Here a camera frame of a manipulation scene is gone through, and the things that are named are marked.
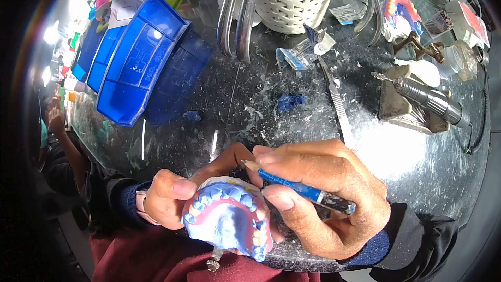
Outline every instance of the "pencil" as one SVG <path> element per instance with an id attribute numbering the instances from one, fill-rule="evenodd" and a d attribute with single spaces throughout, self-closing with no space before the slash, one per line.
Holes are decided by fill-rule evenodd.
<path id="1" fill-rule="evenodd" d="M 244 164 L 252 171 L 257 171 L 262 179 L 267 180 L 268 182 L 273 184 L 288 186 L 302 197 L 310 200 L 313 203 L 319 204 L 322 207 L 341 212 L 348 216 L 355 212 L 356 204 L 351 200 L 346 200 L 332 193 L 319 190 L 318 188 L 305 185 L 301 182 L 292 182 L 279 178 L 278 176 L 270 174 L 261 169 L 259 164 L 254 161 L 242 160 L 242 164 Z"/>

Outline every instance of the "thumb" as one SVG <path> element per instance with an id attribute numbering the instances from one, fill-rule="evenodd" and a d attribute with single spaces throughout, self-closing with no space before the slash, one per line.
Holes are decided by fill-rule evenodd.
<path id="1" fill-rule="evenodd" d="M 335 231 L 319 218 L 313 204 L 291 188 L 270 185 L 263 190 L 263 196 L 279 210 L 306 251 L 327 256 L 341 243 Z"/>
<path id="2" fill-rule="evenodd" d="M 195 182 L 162 169 L 155 174 L 149 191 L 162 198 L 188 200 L 193 197 L 196 189 Z"/>

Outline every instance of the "denture on articulator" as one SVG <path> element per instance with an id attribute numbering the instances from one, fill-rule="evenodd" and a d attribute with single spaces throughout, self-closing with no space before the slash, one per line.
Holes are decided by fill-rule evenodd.
<path id="1" fill-rule="evenodd" d="M 261 262 L 273 247 L 270 210 L 259 188 L 228 176 L 206 180 L 183 209 L 190 238 Z"/>
<path id="2" fill-rule="evenodd" d="M 417 35 L 423 34 L 423 29 L 421 28 L 421 17 L 417 13 L 417 9 L 414 8 L 414 4 L 410 0 L 386 0 L 384 3 L 384 16 L 388 22 L 394 27 L 397 27 L 398 19 L 403 17 L 409 22 L 412 30 L 414 30 Z"/>

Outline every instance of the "fingernail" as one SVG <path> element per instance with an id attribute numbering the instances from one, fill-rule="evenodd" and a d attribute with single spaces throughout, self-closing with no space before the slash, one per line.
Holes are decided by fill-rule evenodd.
<path id="1" fill-rule="evenodd" d="M 273 206 L 275 206 L 278 210 L 281 211 L 286 211 L 294 208 L 294 202 L 290 197 L 288 197 L 285 194 L 279 194 L 277 196 L 267 197 L 266 199 L 269 200 L 270 203 L 273 204 Z"/>
<path id="2" fill-rule="evenodd" d="M 284 156 L 277 155 L 277 154 L 272 152 L 272 153 L 264 154 L 264 155 L 257 157 L 256 162 L 259 163 L 260 165 L 272 164 L 275 162 L 279 162 L 280 160 L 282 160 L 283 157 Z"/>
<path id="3" fill-rule="evenodd" d="M 182 196 L 189 196 L 195 190 L 195 183 L 188 179 L 179 179 L 174 183 L 172 190 Z"/>

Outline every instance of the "micromotor handpiece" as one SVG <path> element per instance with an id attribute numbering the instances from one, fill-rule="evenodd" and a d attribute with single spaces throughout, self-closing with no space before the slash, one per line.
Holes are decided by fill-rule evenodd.
<path id="1" fill-rule="evenodd" d="M 444 95 L 441 91 L 403 76 L 391 79 L 383 73 L 371 72 L 371 74 L 379 80 L 391 82 L 398 94 L 428 108 L 452 125 L 466 128 L 470 123 L 468 111 L 460 103 Z"/>

